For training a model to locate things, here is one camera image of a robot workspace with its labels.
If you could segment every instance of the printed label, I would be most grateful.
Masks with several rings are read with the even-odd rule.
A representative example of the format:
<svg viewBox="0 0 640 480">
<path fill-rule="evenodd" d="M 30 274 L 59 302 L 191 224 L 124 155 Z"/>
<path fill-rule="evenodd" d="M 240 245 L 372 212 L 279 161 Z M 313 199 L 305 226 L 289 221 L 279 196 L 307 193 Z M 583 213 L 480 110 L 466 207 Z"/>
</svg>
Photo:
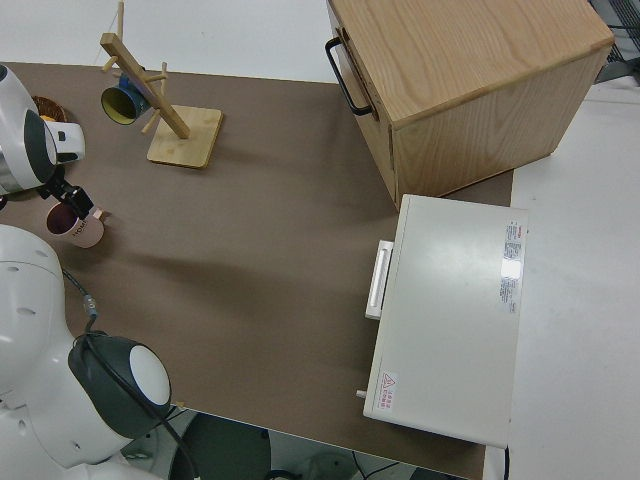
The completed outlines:
<svg viewBox="0 0 640 480">
<path fill-rule="evenodd" d="M 78 227 L 73 231 L 71 236 L 72 237 L 77 237 L 78 235 L 80 235 L 82 233 L 82 231 L 84 230 L 84 227 L 86 227 L 86 226 L 87 226 L 86 220 L 82 220 L 80 225 L 78 225 Z"/>
<path fill-rule="evenodd" d="M 500 271 L 500 307 L 509 313 L 518 313 L 522 279 L 522 243 L 525 229 L 517 221 L 507 225 L 504 235 L 504 253 Z"/>
<path fill-rule="evenodd" d="M 393 399 L 396 396 L 396 386 L 398 385 L 398 375 L 391 372 L 382 372 L 380 385 L 378 387 L 378 399 L 376 408 L 390 412 L 393 409 Z"/>
</svg>

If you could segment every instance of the wire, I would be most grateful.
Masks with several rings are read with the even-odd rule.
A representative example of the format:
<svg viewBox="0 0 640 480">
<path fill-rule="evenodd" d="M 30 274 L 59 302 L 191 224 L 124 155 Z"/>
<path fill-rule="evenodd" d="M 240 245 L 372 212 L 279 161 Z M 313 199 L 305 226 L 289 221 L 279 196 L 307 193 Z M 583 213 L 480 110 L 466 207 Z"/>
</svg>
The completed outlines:
<svg viewBox="0 0 640 480">
<path fill-rule="evenodd" d="M 80 290 L 80 293 L 82 294 L 83 297 L 86 297 L 87 295 L 89 295 L 89 292 L 87 292 L 87 290 L 82 286 L 82 284 L 78 280 L 76 280 L 76 277 L 71 275 L 71 273 L 68 270 L 63 268 L 62 274 L 67 278 L 67 280 L 71 282 L 71 284 L 74 287 Z"/>
<path fill-rule="evenodd" d="M 511 467 L 511 458 L 509 456 L 509 447 L 504 450 L 504 480 L 509 480 L 509 470 Z"/>
<path fill-rule="evenodd" d="M 382 468 L 374 470 L 373 472 L 369 472 L 368 474 L 365 474 L 364 470 L 362 470 L 362 467 L 358 463 L 358 459 L 356 458 L 356 452 L 351 450 L 351 456 L 353 457 L 353 461 L 356 464 L 356 467 L 358 468 L 358 471 L 360 472 L 360 475 L 362 475 L 362 480 L 367 480 L 368 478 L 371 478 L 376 473 L 380 473 L 380 472 L 382 472 L 384 470 L 387 470 L 387 469 L 389 469 L 391 467 L 395 467 L 396 465 L 400 465 L 400 462 L 393 462 L 393 463 L 390 463 L 389 465 L 386 465 L 386 466 L 384 466 Z"/>
<path fill-rule="evenodd" d="M 167 422 L 170 422 L 171 420 L 173 420 L 174 418 L 178 418 L 180 415 L 182 415 L 183 413 L 187 413 L 187 410 L 180 410 L 178 413 L 176 413 L 173 417 L 170 417 L 169 415 L 171 413 L 173 413 L 173 411 L 175 411 L 176 407 L 173 407 L 173 409 L 171 409 L 171 411 L 167 414 Z"/>
<path fill-rule="evenodd" d="M 607 27 L 615 29 L 615 30 L 640 30 L 640 26 L 633 25 L 607 25 Z"/>
<path fill-rule="evenodd" d="M 118 18 L 118 11 L 113 14 L 113 19 L 111 20 L 111 24 L 109 24 L 109 28 L 107 28 L 107 32 L 110 32 L 113 28 L 113 25 L 116 23 L 116 18 Z M 96 53 L 96 58 L 93 60 L 93 65 L 98 63 L 98 58 L 100 58 L 100 54 L 102 53 L 102 47 L 98 48 L 98 53 Z"/>
<path fill-rule="evenodd" d="M 176 442 L 176 444 L 178 445 L 180 450 L 182 450 L 182 453 L 184 454 L 185 458 L 187 459 L 187 463 L 189 464 L 189 467 L 191 468 L 191 472 L 193 473 L 194 480 L 199 480 L 200 479 L 200 474 L 198 473 L 198 468 L 197 468 L 197 466 L 195 464 L 195 461 L 193 460 L 193 456 L 191 455 L 191 452 L 189 451 L 189 447 L 187 447 L 187 445 L 184 443 L 184 440 L 182 440 L 180 435 L 178 435 L 178 433 L 175 431 L 175 429 L 171 426 L 171 424 L 169 423 L 170 419 L 163 418 L 155 410 L 155 408 L 153 408 L 149 404 L 149 402 L 147 401 L 146 398 L 143 398 L 136 390 L 133 389 L 133 387 L 131 385 L 129 385 L 129 383 L 124 378 L 122 378 L 122 376 L 109 364 L 109 362 L 102 356 L 102 354 L 93 345 L 92 337 L 106 335 L 104 332 L 98 332 L 98 331 L 92 330 L 93 324 L 96 321 L 96 319 L 98 318 L 98 312 L 97 312 L 97 309 L 95 308 L 95 300 L 89 294 L 89 292 L 82 286 L 82 284 L 69 271 L 67 271 L 67 270 L 65 270 L 63 268 L 62 269 L 62 274 L 83 295 L 84 302 L 85 302 L 85 309 L 87 310 L 87 315 L 89 316 L 89 322 L 87 322 L 87 325 L 85 326 L 84 334 L 82 334 L 79 337 L 77 337 L 76 338 L 76 342 L 84 340 L 84 342 L 86 343 L 87 347 L 89 348 L 89 350 L 91 351 L 93 356 L 96 358 L 96 360 L 98 361 L 100 366 L 107 372 L 107 374 L 120 386 L 120 388 L 122 388 L 125 392 L 127 392 L 127 394 L 149 416 L 155 418 L 158 421 L 159 424 L 162 424 L 162 426 L 167 430 L 169 435 Z M 182 413 L 184 413 L 184 410 L 179 412 L 178 414 L 176 414 L 173 418 L 177 417 L 178 415 L 180 415 Z"/>
<path fill-rule="evenodd" d="M 167 412 L 167 414 L 164 416 L 164 418 L 168 419 L 169 416 L 177 410 L 177 408 L 178 407 L 176 405 L 172 405 L 169 411 Z"/>
</svg>

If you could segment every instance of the mug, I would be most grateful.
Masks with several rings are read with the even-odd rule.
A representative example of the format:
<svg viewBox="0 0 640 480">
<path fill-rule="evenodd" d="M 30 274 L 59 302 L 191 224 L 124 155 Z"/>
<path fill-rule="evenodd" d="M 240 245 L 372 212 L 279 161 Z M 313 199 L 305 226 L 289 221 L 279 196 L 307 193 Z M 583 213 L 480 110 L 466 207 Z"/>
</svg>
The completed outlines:
<svg viewBox="0 0 640 480">
<path fill-rule="evenodd" d="M 47 214 L 47 230 L 81 248 L 93 247 L 104 234 L 103 211 L 95 208 L 83 220 L 65 203 L 57 203 Z"/>
<path fill-rule="evenodd" d="M 104 113 L 120 125 L 131 125 L 151 107 L 144 95 L 124 73 L 120 75 L 118 85 L 102 92 L 100 101 Z"/>
</svg>

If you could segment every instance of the wooden cabinet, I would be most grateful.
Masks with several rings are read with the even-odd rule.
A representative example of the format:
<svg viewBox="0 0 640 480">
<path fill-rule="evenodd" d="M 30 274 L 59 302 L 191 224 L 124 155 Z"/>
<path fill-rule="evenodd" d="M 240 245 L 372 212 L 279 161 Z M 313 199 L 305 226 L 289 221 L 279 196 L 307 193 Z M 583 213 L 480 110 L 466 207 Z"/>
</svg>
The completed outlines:
<svg viewBox="0 0 640 480">
<path fill-rule="evenodd" d="M 549 155 L 613 43 L 586 0 L 328 0 L 327 52 L 399 208 Z"/>
</svg>

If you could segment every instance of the white mug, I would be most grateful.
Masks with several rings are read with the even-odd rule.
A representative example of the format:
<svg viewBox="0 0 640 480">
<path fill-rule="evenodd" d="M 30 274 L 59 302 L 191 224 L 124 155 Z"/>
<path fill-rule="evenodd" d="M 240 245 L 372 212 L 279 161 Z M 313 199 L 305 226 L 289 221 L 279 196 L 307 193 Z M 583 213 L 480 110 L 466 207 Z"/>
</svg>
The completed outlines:
<svg viewBox="0 0 640 480">
<path fill-rule="evenodd" d="M 94 208 L 83 220 L 65 203 L 57 203 L 47 214 L 47 230 L 61 240 L 81 248 L 93 247 L 104 234 L 103 211 Z"/>
</svg>

